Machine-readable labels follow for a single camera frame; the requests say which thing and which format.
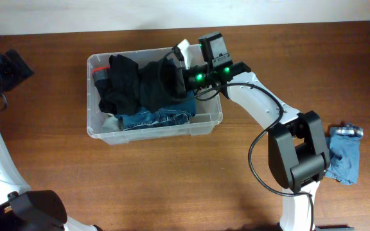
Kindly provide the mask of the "clear plastic storage bin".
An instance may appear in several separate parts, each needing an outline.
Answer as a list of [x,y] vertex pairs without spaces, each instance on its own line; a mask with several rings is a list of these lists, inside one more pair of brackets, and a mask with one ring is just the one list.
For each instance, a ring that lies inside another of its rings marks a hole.
[[[110,116],[99,109],[100,95],[94,86],[92,72],[99,67],[109,65],[111,55],[123,55],[137,62],[139,67],[144,67],[148,62],[161,59],[170,47],[145,49],[137,51],[121,51],[114,53],[93,54],[87,59],[87,134],[93,139],[101,139],[107,144],[123,144],[130,141],[157,139],[178,135],[204,135],[212,132],[213,128],[223,120],[220,96],[209,101],[196,100],[196,115],[190,122],[182,125],[164,126],[129,131],[104,132],[103,124]],[[202,65],[205,61],[198,44],[190,45],[189,52],[193,55],[191,65]]]

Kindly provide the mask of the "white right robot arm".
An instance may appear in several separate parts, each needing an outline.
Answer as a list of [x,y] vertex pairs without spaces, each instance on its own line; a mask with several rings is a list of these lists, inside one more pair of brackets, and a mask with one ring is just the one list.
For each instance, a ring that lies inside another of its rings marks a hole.
[[[221,33],[199,38],[204,65],[192,65],[193,54],[187,40],[172,47],[183,62],[177,75],[182,89],[212,90],[240,105],[263,128],[248,150],[248,165],[266,190],[283,198],[279,230],[316,230],[315,194],[330,166],[322,120],[314,111],[306,113],[287,105],[269,91],[243,62],[234,62]],[[268,139],[269,169],[281,189],[267,185],[253,166],[253,149],[260,139]]]

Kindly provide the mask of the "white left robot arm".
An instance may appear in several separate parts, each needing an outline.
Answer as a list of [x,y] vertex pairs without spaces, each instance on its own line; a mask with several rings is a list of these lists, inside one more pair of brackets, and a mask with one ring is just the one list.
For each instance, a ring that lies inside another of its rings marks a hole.
[[[33,73],[16,50],[0,54],[0,97]],[[99,226],[68,216],[54,191],[33,191],[13,163],[0,132],[0,230],[99,230]]]

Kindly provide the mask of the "dark blue jeans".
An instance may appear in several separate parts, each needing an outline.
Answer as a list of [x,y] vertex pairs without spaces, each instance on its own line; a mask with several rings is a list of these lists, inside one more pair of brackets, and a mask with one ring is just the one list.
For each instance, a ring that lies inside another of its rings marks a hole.
[[115,115],[123,131],[188,124],[197,113],[195,99],[150,112],[140,107],[134,115]]

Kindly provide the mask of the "dark green garment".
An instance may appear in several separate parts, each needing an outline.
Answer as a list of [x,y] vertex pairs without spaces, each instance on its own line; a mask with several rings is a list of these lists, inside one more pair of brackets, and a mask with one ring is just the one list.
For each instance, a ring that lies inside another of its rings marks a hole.
[[158,74],[159,61],[149,62],[139,69],[139,102],[147,110],[156,112],[160,108],[175,104],[172,98],[185,98],[184,86],[176,76],[176,65],[172,59],[163,59]]

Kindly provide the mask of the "light grey jeans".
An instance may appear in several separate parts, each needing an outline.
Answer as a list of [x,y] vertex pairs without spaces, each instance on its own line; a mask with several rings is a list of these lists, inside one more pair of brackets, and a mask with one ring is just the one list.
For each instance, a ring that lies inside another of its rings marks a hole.
[[103,133],[111,133],[111,132],[120,132],[122,130],[122,125],[117,117],[112,114],[108,114],[107,118],[104,120],[102,124],[102,132]]

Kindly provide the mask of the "light blue shorts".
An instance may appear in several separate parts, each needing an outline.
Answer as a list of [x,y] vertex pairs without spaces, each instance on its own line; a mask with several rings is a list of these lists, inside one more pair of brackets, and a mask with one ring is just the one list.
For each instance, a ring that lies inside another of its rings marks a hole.
[[357,184],[360,169],[361,127],[351,123],[332,126],[326,143],[330,152],[330,166],[325,177],[344,185]]

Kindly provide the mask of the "black garment with red band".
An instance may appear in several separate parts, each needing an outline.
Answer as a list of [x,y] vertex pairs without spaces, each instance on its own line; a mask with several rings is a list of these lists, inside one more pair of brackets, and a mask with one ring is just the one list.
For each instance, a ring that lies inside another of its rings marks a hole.
[[100,95],[99,108],[104,113],[132,116],[139,108],[138,64],[123,55],[111,55],[109,67],[92,72]]

